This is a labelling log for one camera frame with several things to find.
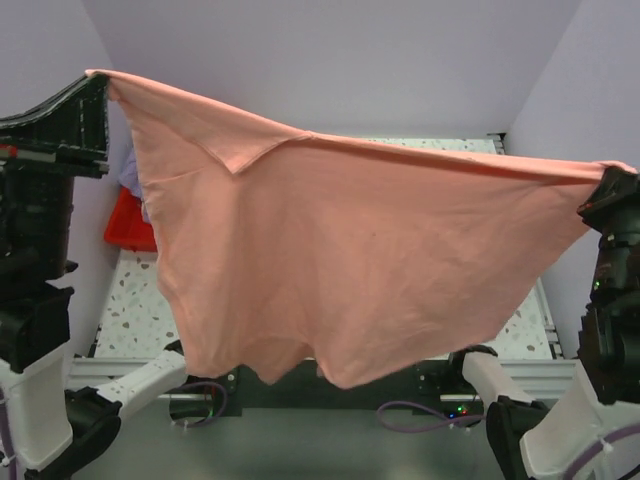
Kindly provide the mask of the salmon pink t shirt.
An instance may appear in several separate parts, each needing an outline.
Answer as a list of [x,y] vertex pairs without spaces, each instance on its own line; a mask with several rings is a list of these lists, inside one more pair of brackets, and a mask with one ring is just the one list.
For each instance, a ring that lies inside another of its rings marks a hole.
[[107,79],[194,376],[273,383],[310,357],[351,388],[494,339],[586,233],[607,167],[327,135]]

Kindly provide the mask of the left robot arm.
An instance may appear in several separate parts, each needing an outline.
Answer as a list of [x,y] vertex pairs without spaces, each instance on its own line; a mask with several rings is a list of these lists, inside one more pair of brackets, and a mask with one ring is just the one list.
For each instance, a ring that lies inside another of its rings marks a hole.
[[98,387],[66,388],[74,181],[107,174],[108,78],[89,74],[1,121],[1,464],[12,479],[68,479],[124,420],[207,368],[179,347]]

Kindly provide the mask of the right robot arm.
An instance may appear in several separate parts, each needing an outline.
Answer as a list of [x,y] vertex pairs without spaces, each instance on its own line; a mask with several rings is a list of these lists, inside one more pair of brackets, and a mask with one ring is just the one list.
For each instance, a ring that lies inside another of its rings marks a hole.
[[639,177],[609,167],[577,210],[600,233],[573,379],[552,408],[526,394],[494,351],[452,354],[448,386],[472,388],[507,479],[614,479],[605,461],[639,433]]

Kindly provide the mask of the lavender t shirt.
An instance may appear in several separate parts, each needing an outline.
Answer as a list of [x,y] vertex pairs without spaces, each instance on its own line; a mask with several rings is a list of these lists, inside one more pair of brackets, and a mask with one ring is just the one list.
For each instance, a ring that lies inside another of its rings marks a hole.
[[140,213],[142,220],[149,224],[150,219],[146,209],[144,195],[138,175],[137,158],[135,149],[131,148],[123,163],[121,171],[118,175],[119,184],[124,187],[134,198],[137,199],[140,205]]

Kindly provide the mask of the red plastic bin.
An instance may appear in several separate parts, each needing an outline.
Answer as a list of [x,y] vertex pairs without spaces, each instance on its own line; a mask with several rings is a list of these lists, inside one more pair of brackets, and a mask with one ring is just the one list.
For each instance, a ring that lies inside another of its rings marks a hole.
[[153,229],[143,220],[141,207],[141,201],[121,187],[105,228],[104,241],[123,250],[156,252]]

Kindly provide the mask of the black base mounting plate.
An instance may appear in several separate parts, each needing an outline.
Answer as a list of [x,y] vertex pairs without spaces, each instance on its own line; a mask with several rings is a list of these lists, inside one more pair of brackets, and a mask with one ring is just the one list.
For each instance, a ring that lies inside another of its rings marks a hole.
[[175,422],[203,426],[221,416],[240,416],[246,409],[371,410],[408,409],[443,420],[460,417],[460,425],[484,417],[479,395],[446,360],[427,360],[379,380],[340,389],[320,376],[316,363],[305,360],[279,381],[261,381],[241,366],[207,384],[190,377],[169,392],[169,415]]

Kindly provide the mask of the aluminium frame rail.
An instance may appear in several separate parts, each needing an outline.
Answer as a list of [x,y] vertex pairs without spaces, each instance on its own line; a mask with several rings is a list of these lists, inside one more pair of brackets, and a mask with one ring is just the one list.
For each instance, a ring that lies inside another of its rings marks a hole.
[[[99,385],[126,375],[177,339],[169,305],[156,286],[156,258],[151,252],[119,253],[93,355],[73,361],[68,387]],[[489,346],[514,381],[534,397],[555,399],[571,380],[573,362],[564,358],[541,282]]]

